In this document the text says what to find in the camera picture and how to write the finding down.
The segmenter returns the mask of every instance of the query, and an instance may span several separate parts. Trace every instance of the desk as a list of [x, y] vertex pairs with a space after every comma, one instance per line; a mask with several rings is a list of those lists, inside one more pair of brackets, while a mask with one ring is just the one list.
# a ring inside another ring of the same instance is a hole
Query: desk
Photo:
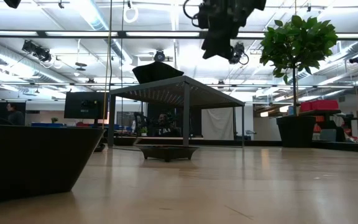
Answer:
[[[146, 103], [159, 103], [183, 108], [183, 145], [189, 145], [190, 108], [213, 109], [242, 107], [242, 145], [244, 145], [244, 102], [206, 86], [190, 77], [168, 78], [110, 91], [110, 111], [115, 111], [116, 97]], [[110, 129], [113, 128], [115, 113], [109, 114]], [[108, 146], [113, 147], [114, 136], [109, 131]]]

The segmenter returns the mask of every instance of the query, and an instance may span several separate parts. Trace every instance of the green leaves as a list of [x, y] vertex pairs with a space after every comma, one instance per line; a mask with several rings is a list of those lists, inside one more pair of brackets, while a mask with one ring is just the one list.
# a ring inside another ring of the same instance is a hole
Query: green leaves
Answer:
[[292, 20], [291, 20], [292, 24], [297, 27], [297, 28], [301, 28], [302, 27], [302, 19], [299, 16], [292, 16]]
[[283, 80], [284, 80], [285, 84], [287, 85], [288, 84], [288, 75], [285, 75]]
[[335, 27], [330, 21], [318, 22], [316, 17], [307, 21], [293, 16], [290, 22], [274, 21], [276, 29], [268, 27], [264, 40], [260, 63], [273, 62], [274, 77], [288, 81], [287, 69], [298, 69], [311, 74], [311, 67], [320, 68], [319, 61], [332, 55], [331, 48], [336, 45]]
[[308, 22], [303, 26], [305, 29], [310, 29], [317, 24], [317, 17], [309, 17]]
[[311, 70], [309, 67], [305, 67], [305, 70], [311, 75]]
[[278, 27], [282, 27], [284, 26], [283, 22], [282, 21], [278, 21], [278, 20], [275, 20], [274, 23], [276, 24], [276, 26]]

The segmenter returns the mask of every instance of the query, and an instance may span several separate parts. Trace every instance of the black pot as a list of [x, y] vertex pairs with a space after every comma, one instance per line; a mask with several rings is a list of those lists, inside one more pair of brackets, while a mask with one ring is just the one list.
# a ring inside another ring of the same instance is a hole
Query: black pot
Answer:
[[0, 125], [0, 202], [69, 192], [103, 133]]
[[277, 118], [283, 147], [311, 147], [316, 118], [312, 116], [287, 116]]

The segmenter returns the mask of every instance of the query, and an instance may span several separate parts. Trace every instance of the monitor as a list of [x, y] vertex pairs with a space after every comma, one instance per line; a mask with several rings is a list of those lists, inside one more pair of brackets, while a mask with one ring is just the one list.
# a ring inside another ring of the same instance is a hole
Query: monitor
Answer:
[[67, 93], [65, 118], [107, 119], [108, 105], [103, 106], [104, 93], [78, 92]]

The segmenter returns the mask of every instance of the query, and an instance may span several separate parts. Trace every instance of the red container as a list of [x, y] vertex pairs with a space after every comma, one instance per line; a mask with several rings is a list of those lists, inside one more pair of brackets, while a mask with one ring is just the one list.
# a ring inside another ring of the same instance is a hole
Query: red container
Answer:
[[301, 112], [311, 111], [311, 102], [301, 103]]
[[339, 105], [336, 100], [316, 100], [312, 101], [311, 110], [338, 110]]

